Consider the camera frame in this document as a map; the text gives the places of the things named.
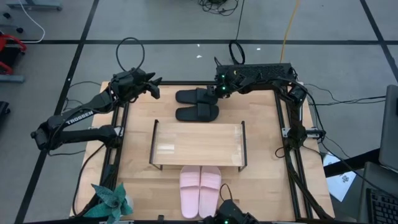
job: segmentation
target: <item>red object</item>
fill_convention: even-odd
[[[12,71],[12,68],[10,66],[6,65],[5,63],[0,62],[0,67],[2,69],[4,69],[4,71],[5,71],[4,73],[7,75],[12,75],[12,73],[14,72],[14,71]]]
[[[6,46],[7,40],[9,40],[9,39],[11,39],[11,40],[15,41],[17,44],[19,44],[22,52],[26,51],[26,45],[24,43],[22,43],[19,39],[17,39],[14,36],[8,35],[8,34],[3,34],[3,35],[0,35],[0,52]]]
[[[17,47],[6,47],[7,41],[8,40],[13,40],[16,44],[20,46],[20,49],[17,49]],[[14,63],[14,59],[12,59],[12,62],[10,62],[9,59],[9,54],[10,51],[7,51],[8,49],[14,49],[14,55],[18,54],[18,52],[25,52],[26,51],[26,45],[22,43],[19,39],[8,35],[8,34],[3,34],[0,35],[0,70],[2,70],[2,73],[5,73],[7,75],[12,75],[13,70],[12,70],[12,64]]]

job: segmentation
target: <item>yellow cable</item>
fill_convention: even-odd
[[[287,39],[287,36],[289,34],[290,28],[292,27],[293,18],[294,18],[294,15],[296,14],[297,8],[299,8],[299,5],[300,5],[300,0],[296,0],[296,6],[294,7],[293,14],[290,17],[290,21],[289,21],[289,24],[288,24],[287,29],[286,29],[286,33],[285,33],[285,37],[284,37],[284,43],[282,44],[282,52],[280,53],[279,63],[282,63],[282,60],[284,59],[286,39]]]

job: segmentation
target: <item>pink slipper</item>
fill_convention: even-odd
[[[217,209],[221,172],[215,166],[203,166],[200,176],[199,216],[214,216]]]
[[[181,213],[195,218],[199,210],[200,167],[184,166],[180,174]]]

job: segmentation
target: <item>wooden platform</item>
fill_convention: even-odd
[[[178,122],[175,119],[175,110],[189,105],[177,103],[175,92],[196,87],[160,86],[159,100],[153,99],[147,93],[131,105],[118,182],[124,182],[127,194],[133,199],[134,213],[123,217],[124,219],[156,220],[158,215],[164,215],[166,220],[184,219],[180,211],[181,167],[166,166],[163,171],[159,171],[148,161],[154,120],[158,119],[161,123]],[[222,183],[230,186],[234,201],[240,209],[250,212],[258,220],[294,220],[285,162],[274,154],[282,146],[274,92],[253,91],[247,95],[234,93],[230,98],[220,100],[218,106],[220,115],[212,123],[239,124],[245,121],[248,149],[248,166],[242,172],[237,172],[235,167],[221,167]],[[305,126],[312,127],[307,103],[303,112]],[[97,114],[93,126],[109,124],[111,118],[111,113]],[[89,142],[85,159],[100,145],[97,141]],[[315,140],[306,140],[304,145],[318,150]],[[76,200],[78,212],[95,192],[90,184],[99,182],[104,152],[102,149],[95,155],[83,171]],[[320,156],[305,148],[301,148],[301,152],[308,189],[325,211],[333,216]],[[302,199],[298,188],[297,191],[299,199]],[[227,191],[223,190],[222,194],[224,198],[228,198]],[[304,217],[305,209],[302,200],[300,202]]]
[[[153,164],[243,166],[242,124],[157,123]]]

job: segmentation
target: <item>slide sandal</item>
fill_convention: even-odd
[[[207,90],[204,88],[197,88],[196,90],[179,90],[175,93],[175,100],[179,103],[197,104],[207,103],[215,105],[218,98],[215,96],[208,96]]]
[[[198,103],[198,106],[190,106],[187,108],[178,108],[175,111],[175,118],[179,121],[214,121],[220,110],[218,106]]]
[[[181,213],[195,218],[199,210],[200,167],[184,166],[180,173]]]
[[[221,186],[221,172],[215,166],[203,166],[200,176],[199,216],[214,216]]]

